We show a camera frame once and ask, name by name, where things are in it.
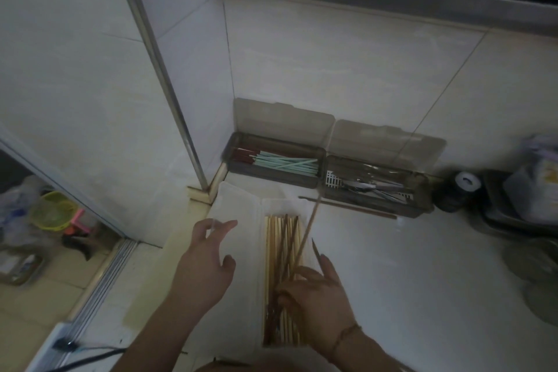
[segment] black cable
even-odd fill
[[[68,370],[72,370],[75,368],[79,368],[80,366],[87,365],[89,363],[98,362],[100,360],[106,359],[111,356],[115,356],[117,354],[122,354],[126,351],[125,348],[116,348],[114,350],[110,350],[106,353],[99,354],[92,357],[86,357],[85,359],[78,360],[77,362],[69,363],[67,365],[61,366],[56,369],[51,369],[48,372],[66,372]]]

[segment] wooden chopstick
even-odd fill
[[[301,198],[301,199],[304,199],[304,200],[309,200],[311,202],[317,201],[317,199],[311,198],[311,197],[299,196],[298,198]],[[355,212],[374,214],[376,216],[381,216],[382,218],[397,219],[397,216],[394,215],[393,213],[380,212],[380,211],[377,211],[377,210],[366,209],[366,208],[361,208],[361,207],[347,206],[347,205],[342,205],[341,203],[332,203],[332,202],[328,202],[328,201],[325,201],[325,200],[321,201],[321,204],[322,205],[328,205],[328,206],[340,207],[341,209],[348,209],[348,210],[352,210],[352,211],[355,211]]]

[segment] floor tile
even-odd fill
[[[44,274],[55,281],[86,288],[106,257],[106,254],[98,251],[91,259],[85,260],[77,250],[60,246],[54,250]]]
[[[80,337],[80,341],[88,344],[128,347],[138,332],[123,325],[122,319],[126,310],[126,307],[104,302]]]
[[[47,277],[22,288],[2,285],[0,310],[38,325],[53,326],[66,319],[83,290]]]
[[[66,365],[72,362],[77,362],[78,360],[85,359],[86,357],[95,356],[97,354],[101,354],[104,351],[95,350],[95,351],[82,351],[81,353],[73,354],[68,357],[66,361]],[[109,372],[110,369],[116,364],[118,359],[120,359],[122,355],[115,355],[109,357],[107,359],[100,360],[99,362],[90,363],[88,365],[80,366],[79,368],[72,369],[73,372]]]
[[[214,357],[209,357],[209,356],[196,357],[196,360],[194,361],[194,364],[192,366],[192,371],[195,371],[201,368],[202,366],[205,366],[206,364],[213,362],[214,359],[215,359]]]
[[[178,356],[176,365],[172,372],[190,372],[195,365],[195,359],[187,354],[181,354]]]
[[[49,334],[47,327],[0,312],[0,370],[20,372]]]

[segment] countertop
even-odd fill
[[[316,190],[229,173],[262,198]],[[527,372],[558,365],[558,327],[523,301],[507,242],[435,210],[399,221],[321,205],[312,235],[334,263],[357,320],[391,355],[424,372]]]

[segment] wall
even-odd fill
[[[142,1],[194,148],[211,182],[234,131],[223,0]]]
[[[0,138],[130,237],[162,245],[197,181],[126,0],[0,0]]]
[[[225,8],[236,97],[447,140],[429,172],[510,170],[521,138],[558,131],[556,39],[307,0]]]

